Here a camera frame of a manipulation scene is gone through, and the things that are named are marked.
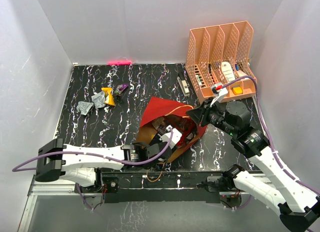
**yellow sponge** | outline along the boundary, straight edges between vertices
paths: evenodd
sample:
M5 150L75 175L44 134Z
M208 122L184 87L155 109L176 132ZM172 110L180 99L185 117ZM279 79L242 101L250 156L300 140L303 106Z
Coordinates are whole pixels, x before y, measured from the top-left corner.
M239 87L239 86L233 87L233 88L232 88L232 91L233 91L234 95L243 94L243 91L242 91L241 87Z

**pink object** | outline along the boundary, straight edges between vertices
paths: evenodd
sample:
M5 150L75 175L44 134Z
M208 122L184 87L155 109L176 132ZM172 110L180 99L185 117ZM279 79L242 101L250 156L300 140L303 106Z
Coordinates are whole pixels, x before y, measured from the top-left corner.
M120 61L109 61L108 65L131 65L132 62L131 61L127 61L127 60L120 60Z

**marble surface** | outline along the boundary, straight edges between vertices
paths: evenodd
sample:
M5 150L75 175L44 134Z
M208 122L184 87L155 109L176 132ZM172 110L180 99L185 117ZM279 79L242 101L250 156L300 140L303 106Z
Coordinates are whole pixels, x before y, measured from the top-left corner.
M73 68L67 96L64 101L56 136L66 144L83 147L113 147L135 141L142 114L152 96L176 100L198 106L198 100L189 83L190 97L184 97L177 82L183 64L137 64L127 66L76 66ZM93 109L88 116L77 112L79 101L91 102L91 96L102 87L115 88L128 83L129 88L119 98L116 107ZM252 98L243 99L251 112L251 123L261 128ZM209 125L204 136L183 155L169 164L167 171L224 171L234 163L247 170L256 170L237 152L231 137Z

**white wall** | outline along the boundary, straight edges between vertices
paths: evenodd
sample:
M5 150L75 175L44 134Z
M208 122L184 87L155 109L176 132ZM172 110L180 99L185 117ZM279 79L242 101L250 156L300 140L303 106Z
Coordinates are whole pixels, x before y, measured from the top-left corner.
M185 62L189 29L248 20L253 52L282 0L39 0L72 62Z
M320 0L283 0L252 71L279 155L300 179L320 190Z
M52 139L72 64L37 0L0 8L0 225L13 232L34 172L11 169Z

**purple packet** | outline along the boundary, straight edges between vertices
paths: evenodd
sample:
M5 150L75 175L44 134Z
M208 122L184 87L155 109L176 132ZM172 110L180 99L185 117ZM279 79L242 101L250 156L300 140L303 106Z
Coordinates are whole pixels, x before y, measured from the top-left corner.
M120 84L116 86L115 90L113 91L113 95L120 96L122 92L129 86L129 84Z

